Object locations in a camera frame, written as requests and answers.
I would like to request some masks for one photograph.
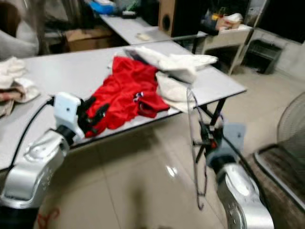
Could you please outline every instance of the fabric pile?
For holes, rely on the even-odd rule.
[[[25,62],[12,57],[0,62],[0,117],[11,114],[15,102],[26,103],[40,92],[35,84],[24,77]]]
[[[95,131],[87,132],[86,137],[98,135],[106,128],[116,129],[138,115],[155,118],[170,106],[187,113],[187,102],[195,106],[194,101],[187,101],[186,92],[196,80],[196,71],[217,61],[207,55],[167,57],[145,47],[128,48],[125,54],[132,59],[116,53],[112,73],[92,95],[96,101],[87,112],[89,118],[105,104],[110,106]]]

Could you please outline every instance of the tiled floor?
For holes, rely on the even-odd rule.
[[[246,124],[249,154],[276,140],[281,113],[303,89],[280,74],[232,77],[249,90],[227,101],[224,116]],[[48,229],[226,228],[211,170],[204,210],[197,208],[188,131],[181,114],[74,151],[40,209],[50,214]]]

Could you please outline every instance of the wall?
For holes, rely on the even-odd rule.
[[[261,29],[255,29],[252,39],[263,39],[282,47],[283,52],[276,69],[290,76],[305,80],[305,42],[299,44]]]

